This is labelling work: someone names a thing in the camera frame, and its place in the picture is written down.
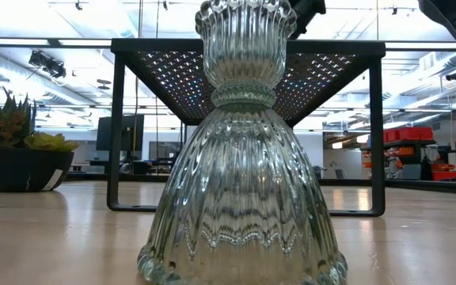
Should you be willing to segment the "black ceiling-mounted device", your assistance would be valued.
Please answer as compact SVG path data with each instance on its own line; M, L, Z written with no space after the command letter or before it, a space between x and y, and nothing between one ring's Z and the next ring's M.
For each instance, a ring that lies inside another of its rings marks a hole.
M32 51L28 63L48 72L52 78L64 78L67 75L64 62L48 57L42 51Z

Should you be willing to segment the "black computer monitor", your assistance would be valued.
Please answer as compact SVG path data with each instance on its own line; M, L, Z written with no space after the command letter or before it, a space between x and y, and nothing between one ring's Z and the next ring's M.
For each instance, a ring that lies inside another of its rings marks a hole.
M143 125L144 115L122 117L120 132L121 150L142 150ZM96 150L111 150L111 126L110 117L101 117L98 120Z

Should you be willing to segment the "red storage bins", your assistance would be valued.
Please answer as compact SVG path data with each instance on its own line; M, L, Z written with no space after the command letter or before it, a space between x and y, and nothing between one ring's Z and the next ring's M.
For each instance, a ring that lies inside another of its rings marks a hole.
M383 142L433 140L430 127L401 127L384 130Z

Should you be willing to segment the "succulent plant in black pot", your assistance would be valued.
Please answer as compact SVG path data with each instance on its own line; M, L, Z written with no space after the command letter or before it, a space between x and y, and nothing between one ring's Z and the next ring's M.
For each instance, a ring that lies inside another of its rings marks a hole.
M6 93L0 104L0 192L49 192L61 185L79 143L35 130L37 104Z

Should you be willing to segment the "black shelving unit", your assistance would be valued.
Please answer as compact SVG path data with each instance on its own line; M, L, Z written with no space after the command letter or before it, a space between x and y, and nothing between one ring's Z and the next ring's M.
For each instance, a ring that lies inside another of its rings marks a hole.
M456 171L456 155L451 146L438 145L435 140L385 142L383 173L386 179L435 181L433 171Z

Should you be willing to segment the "black perforated metal shelf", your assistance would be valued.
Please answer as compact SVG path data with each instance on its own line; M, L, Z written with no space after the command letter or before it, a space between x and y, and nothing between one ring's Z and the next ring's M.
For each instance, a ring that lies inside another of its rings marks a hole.
M199 39L123 39L111 42L115 56L111 133L122 128L125 71L130 70L186 127L212 112L212 87L203 75ZM371 166L369 210L332 210L332 216L378 217L386 209L383 157L382 58L378 41L290 40L287 71L274 109L290 127L317 111L361 73L370 80L370 135L376 148Z

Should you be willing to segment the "black aluminium table frame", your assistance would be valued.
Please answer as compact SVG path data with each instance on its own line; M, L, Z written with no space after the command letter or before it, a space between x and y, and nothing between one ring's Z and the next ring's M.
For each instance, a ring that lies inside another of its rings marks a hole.
M120 174L119 180L126 182L153 182L165 183L170 176L129 175ZM68 173L65 181L106 181L108 175L104 173ZM318 179L321 186L336 187L370 187L371 180L360 179ZM456 182L430 180L385 180L388 188L403 188L429 192L447 192L456 194Z

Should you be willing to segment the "green-tinted glass candle holder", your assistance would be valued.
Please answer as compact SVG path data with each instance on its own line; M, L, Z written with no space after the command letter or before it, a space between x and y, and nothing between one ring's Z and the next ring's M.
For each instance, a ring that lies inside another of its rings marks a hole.
M274 111L289 0L206 0L196 13L214 111L179 155L137 265L145 285L348 285L325 198Z

